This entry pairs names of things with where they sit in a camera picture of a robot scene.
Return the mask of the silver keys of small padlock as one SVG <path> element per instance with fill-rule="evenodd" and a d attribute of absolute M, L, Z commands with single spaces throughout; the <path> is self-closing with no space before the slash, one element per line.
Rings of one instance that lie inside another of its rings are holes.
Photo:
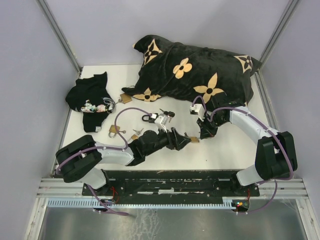
<path fill-rule="evenodd" d="M 141 135 L 143 133 L 144 128 L 140 129 L 140 130 L 133 130 L 137 136 Z"/>

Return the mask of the large brass padlock long shackle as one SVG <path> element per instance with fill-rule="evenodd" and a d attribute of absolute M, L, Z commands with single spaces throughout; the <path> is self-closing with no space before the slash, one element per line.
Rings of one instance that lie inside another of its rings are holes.
<path fill-rule="evenodd" d="M 189 136 L 186 132 L 184 133 L 184 136 L 189 138 L 192 143 L 199 143 L 200 142 L 200 138 L 199 137 Z"/>

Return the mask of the black padlock shackle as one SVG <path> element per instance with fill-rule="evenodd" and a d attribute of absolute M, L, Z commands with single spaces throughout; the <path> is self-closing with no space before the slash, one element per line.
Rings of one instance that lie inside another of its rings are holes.
<path fill-rule="evenodd" d="M 148 114 L 143 115 L 141 117 L 141 120 L 143 122 L 147 122 L 147 123 L 153 124 L 156 121 L 158 116 L 159 116 L 158 113 L 148 113 Z"/>

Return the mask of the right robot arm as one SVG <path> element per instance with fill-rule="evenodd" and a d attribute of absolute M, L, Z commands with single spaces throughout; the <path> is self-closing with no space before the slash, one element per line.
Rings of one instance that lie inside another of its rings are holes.
<path fill-rule="evenodd" d="M 254 164 L 235 174 L 235 180 L 229 183 L 231 193 L 240 196 L 248 185 L 293 178 L 298 163 L 291 133 L 265 125 L 242 102 L 230 101 L 223 93 L 212 104 L 213 110 L 207 109 L 204 98 L 199 95 L 190 106 L 190 114 L 198 117 L 200 139 L 214 137 L 221 125 L 231 123 L 256 145 Z"/>

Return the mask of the small brass padlock long shackle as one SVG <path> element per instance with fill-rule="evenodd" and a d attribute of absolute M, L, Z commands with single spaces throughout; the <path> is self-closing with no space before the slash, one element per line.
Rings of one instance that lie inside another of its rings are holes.
<path fill-rule="evenodd" d="M 136 134 L 133 134 L 130 138 L 129 138 L 129 140 L 131 141 L 134 141 L 134 140 L 137 140 L 139 137 L 136 135 Z"/>

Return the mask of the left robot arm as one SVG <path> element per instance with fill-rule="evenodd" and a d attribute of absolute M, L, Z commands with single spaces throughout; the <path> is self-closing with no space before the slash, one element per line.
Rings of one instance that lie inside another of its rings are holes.
<path fill-rule="evenodd" d="M 62 175 L 65 183 L 81 182 L 99 195 L 106 195 L 111 183 L 98 164 L 136 166 L 162 148 L 179 151 L 191 141 L 189 136 L 179 134 L 174 127 L 167 131 L 147 130 L 127 148 L 100 143 L 87 134 L 56 152 L 58 167 L 55 172 Z"/>

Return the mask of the black-headed keys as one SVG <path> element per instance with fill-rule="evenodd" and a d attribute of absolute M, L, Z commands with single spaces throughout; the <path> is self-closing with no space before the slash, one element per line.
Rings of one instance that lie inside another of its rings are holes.
<path fill-rule="evenodd" d="M 168 122 L 169 122 L 169 123 L 171 122 L 172 118 L 174 118 L 175 115 L 176 115 L 173 111 L 166 111 L 166 110 L 163 110 L 163 109 L 161 109 L 161 108 L 160 108 L 160 110 L 162 111 L 162 113 L 163 113 L 164 115 L 166 115 L 166 116 L 168 117 Z"/>

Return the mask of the medium brass padlock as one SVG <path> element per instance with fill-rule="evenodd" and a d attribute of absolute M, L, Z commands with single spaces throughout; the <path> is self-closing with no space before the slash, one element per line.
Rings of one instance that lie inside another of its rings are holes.
<path fill-rule="evenodd" d="M 111 125 L 109 128 L 108 137 L 113 139 L 118 135 L 118 133 L 125 134 L 126 130 L 121 130 L 119 126 Z"/>

